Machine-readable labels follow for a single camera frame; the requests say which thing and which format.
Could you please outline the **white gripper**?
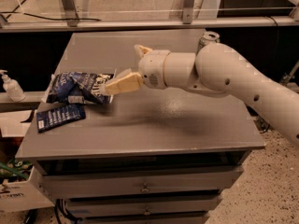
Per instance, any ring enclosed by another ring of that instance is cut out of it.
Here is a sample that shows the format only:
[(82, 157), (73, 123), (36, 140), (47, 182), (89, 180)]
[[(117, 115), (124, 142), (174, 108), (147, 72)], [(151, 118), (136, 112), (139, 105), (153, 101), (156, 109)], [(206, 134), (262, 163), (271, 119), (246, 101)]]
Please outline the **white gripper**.
[(134, 45), (135, 54), (139, 59), (138, 71), (126, 69), (100, 86), (103, 95), (115, 95), (119, 93), (137, 91), (144, 84), (151, 89), (163, 90), (164, 62), (170, 54), (169, 50), (152, 50), (142, 45)]

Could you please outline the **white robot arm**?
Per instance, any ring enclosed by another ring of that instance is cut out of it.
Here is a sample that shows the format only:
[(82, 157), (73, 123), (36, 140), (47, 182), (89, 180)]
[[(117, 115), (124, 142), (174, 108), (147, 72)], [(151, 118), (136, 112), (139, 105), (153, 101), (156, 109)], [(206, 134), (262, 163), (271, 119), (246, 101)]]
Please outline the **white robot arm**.
[(233, 95), (289, 141), (299, 144), (299, 94), (266, 77), (241, 54), (210, 42), (198, 53), (135, 46), (138, 70), (126, 69), (100, 86), (103, 95), (179, 88), (210, 97)]

